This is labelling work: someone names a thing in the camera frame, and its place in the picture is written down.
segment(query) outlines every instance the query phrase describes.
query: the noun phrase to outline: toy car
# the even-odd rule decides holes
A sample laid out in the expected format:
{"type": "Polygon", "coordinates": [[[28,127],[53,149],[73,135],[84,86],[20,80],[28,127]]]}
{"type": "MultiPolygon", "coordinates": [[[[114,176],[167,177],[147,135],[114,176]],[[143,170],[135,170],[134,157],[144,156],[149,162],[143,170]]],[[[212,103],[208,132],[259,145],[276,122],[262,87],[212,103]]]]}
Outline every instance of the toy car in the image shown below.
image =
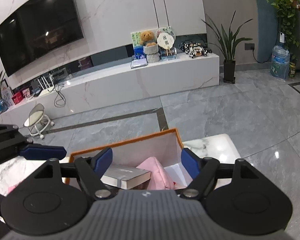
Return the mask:
{"type": "Polygon", "coordinates": [[[199,56],[207,56],[212,50],[209,48],[204,48],[201,43],[198,42],[182,42],[179,44],[179,49],[189,55],[191,58],[199,56]]]}

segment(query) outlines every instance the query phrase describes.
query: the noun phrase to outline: red box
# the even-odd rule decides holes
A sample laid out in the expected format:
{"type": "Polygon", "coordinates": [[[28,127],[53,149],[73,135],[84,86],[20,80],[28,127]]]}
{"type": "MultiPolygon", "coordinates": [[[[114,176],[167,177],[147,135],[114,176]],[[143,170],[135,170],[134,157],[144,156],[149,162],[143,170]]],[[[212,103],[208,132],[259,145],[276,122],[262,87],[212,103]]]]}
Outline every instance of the red box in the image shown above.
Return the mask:
{"type": "Polygon", "coordinates": [[[19,91],[18,93],[15,93],[14,96],[12,97],[12,101],[16,105],[17,103],[20,103],[23,100],[23,96],[21,92],[19,91]]]}

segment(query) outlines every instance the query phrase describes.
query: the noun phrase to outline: pink object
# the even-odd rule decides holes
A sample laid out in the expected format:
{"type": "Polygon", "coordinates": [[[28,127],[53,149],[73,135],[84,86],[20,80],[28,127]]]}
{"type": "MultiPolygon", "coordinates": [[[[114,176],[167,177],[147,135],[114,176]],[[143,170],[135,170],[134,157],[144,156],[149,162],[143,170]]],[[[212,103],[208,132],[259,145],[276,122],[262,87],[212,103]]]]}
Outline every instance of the pink object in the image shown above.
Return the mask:
{"type": "Polygon", "coordinates": [[[174,183],[156,157],[149,157],[137,168],[151,171],[149,190],[174,189],[174,183]]]}
{"type": "Polygon", "coordinates": [[[8,187],[8,194],[9,194],[12,190],[14,190],[17,186],[18,186],[18,184],[14,185],[14,186],[12,186],[12,187],[8,187]]]}

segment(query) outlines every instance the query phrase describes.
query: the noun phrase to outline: white wall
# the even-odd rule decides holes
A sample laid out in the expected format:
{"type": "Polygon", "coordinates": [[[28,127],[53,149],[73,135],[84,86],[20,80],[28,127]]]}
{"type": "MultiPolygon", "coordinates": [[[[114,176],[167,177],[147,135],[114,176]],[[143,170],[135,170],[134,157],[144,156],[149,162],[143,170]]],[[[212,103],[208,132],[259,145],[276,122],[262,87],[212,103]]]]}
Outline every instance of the white wall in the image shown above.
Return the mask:
{"type": "MultiPolygon", "coordinates": [[[[27,1],[0,0],[0,24],[27,1]]],[[[183,1],[75,0],[84,39],[35,60],[10,76],[8,83],[15,88],[68,62],[130,44],[130,32],[157,28],[158,24],[166,26],[169,22],[176,35],[206,33],[206,28],[200,20],[204,18],[202,0],[191,0],[190,7],[183,1]]]]}

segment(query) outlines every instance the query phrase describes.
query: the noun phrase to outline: cardboard box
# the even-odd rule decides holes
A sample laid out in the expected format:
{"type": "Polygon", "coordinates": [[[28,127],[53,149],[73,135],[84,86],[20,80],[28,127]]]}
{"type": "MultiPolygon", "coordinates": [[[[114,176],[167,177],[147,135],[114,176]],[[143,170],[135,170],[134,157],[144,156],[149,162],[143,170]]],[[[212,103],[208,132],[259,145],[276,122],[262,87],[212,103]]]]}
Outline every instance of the cardboard box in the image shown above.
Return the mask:
{"type": "MultiPolygon", "coordinates": [[[[115,164],[137,167],[144,160],[153,156],[158,159],[174,182],[186,187],[192,181],[192,178],[181,164],[183,144],[176,128],[73,152],[69,162],[73,162],[78,157],[94,156],[106,147],[112,148],[112,162],[115,164]]],[[[75,178],[68,178],[66,184],[79,188],[75,178]]]]}

